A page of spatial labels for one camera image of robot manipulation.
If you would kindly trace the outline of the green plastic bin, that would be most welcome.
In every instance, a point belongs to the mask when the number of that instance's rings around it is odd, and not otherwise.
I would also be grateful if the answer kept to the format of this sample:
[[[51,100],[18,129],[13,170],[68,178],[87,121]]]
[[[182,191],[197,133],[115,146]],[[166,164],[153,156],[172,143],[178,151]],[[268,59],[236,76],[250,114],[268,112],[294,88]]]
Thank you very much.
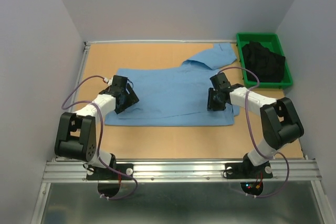
[[[273,33],[237,33],[237,48],[241,66],[245,68],[243,54],[242,54],[242,47],[248,44],[250,41],[259,42],[264,47],[270,49],[270,51],[285,56],[280,40],[276,34]],[[258,78],[253,72],[247,69],[247,71],[243,71],[243,80],[244,84],[247,87],[252,87],[256,84],[256,78]],[[261,88],[268,88],[268,89],[284,89],[287,87],[292,86],[293,80],[287,65],[287,61],[285,62],[285,73],[284,78],[281,82],[260,82]]]

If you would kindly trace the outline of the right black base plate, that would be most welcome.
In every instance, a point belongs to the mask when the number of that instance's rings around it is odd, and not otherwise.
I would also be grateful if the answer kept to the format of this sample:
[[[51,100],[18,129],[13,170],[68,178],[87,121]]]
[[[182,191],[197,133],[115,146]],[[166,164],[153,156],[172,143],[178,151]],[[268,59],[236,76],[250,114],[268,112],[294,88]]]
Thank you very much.
[[[273,178],[270,163],[266,162],[259,166],[241,163],[227,163],[224,168],[224,177],[227,179],[256,179]]]

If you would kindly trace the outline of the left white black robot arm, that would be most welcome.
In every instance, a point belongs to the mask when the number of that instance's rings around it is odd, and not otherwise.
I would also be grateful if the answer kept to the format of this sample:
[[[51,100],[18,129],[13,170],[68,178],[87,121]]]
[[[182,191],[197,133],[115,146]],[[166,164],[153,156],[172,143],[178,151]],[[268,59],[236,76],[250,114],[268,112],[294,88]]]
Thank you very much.
[[[101,149],[104,118],[110,112],[120,114],[138,103],[133,83],[127,77],[102,78],[107,87],[93,101],[82,101],[83,108],[70,112],[79,104],[62,104],[55,142],[59,157],[83,162],[87,180],[133,180],[131,164],[118,165],[114,154]]]

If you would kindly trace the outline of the aluminium front rail frame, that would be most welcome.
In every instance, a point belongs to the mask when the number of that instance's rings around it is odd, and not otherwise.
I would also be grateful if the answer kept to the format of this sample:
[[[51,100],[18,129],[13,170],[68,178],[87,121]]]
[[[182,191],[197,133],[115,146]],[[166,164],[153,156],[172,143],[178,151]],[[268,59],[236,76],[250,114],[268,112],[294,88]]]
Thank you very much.
[[[121,159],[120,164],[133,164],[133,177],[144,183],[217,183],[217,182],[254,182],[252,179],[227,179],[223,176],[226,163],[238,163],[234,159],[203,160],[145,160]],[[322,180],[317,162],[309,159],[290,159],[289,181]],[[113,180],[91,179],[81,162],[48,162],[45,166],[43,183],[117,183]]]

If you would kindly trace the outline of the light blue long sleeve shirt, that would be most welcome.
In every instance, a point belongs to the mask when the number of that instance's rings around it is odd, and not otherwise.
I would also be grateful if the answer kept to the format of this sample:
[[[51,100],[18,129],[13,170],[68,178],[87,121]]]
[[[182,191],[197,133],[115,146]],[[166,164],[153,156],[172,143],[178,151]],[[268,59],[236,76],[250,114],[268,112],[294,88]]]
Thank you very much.
[[[210,77],[237,59],[231,44],[215,44],[185,60],[179,67],[140,70],[119,69],[119,76],[134,84],[139,102],[124,112],[110,112],[106,125],[113,126],[227,126],[234,124],[240,108],[226,105],[208,111]]]

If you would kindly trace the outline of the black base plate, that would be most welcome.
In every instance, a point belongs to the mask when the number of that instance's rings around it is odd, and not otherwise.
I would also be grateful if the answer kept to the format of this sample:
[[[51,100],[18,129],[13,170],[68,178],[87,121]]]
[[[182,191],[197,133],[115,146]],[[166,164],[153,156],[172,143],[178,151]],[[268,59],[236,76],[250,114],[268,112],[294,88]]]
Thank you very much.
[[[273,178],[270,163],[266,162],[259,166],[241,163],[227,163],[224,168],[224,177],[227,179],[256,179]]]
[[[125,163],[120,164],[117,163],[116,170],[120,173],[126,174],[127,169],[133,169],[133,164]],[[93,167],[91,165],[87,168],[86,180],[88,181],[99,181],[99,180],[131,180],[123,175],[115,173],[107,168],[98,168]]]

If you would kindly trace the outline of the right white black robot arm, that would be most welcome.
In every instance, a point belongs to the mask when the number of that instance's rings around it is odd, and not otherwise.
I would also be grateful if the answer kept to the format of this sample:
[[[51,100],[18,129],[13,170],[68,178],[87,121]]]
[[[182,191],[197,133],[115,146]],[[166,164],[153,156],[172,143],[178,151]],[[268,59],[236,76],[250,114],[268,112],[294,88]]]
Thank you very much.
[[[224,73],[210,78],[208,111],[223,111],[236,105],[260,116],[263,138],[245,154],[240,163],[227,163],[223,176],[227,179],[253,179],[260,176],[272,177],[270,160],[278,151],[304,134],[293,102],[289,98],[274,99],[255,93],[241,84],[232,85]]]

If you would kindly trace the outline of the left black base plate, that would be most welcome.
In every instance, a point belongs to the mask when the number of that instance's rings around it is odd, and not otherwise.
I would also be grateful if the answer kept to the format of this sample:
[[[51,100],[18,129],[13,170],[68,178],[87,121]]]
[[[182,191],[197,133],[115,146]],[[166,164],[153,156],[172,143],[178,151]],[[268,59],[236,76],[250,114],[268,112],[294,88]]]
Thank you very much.
[[[117,163],[116,170],[120,173],[126,174],[127,169],[133,169],[133,164],[125,163],[120,164]],[[99,181],[99,180],[131,180],[123,175],[115,173],[107,168],[98,168],[93,167],[91,165],[87,168],[86,180],[88,181]]]

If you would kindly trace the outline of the black crumpled shirt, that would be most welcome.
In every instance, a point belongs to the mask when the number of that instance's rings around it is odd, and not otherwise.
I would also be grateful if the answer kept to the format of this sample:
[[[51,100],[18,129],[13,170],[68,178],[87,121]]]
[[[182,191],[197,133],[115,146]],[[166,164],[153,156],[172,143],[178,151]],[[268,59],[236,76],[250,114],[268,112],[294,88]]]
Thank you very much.
[[[286,57],[250,41],[242,47],[245,68],[253,72],[260,82],[281,82],[285,73]]]

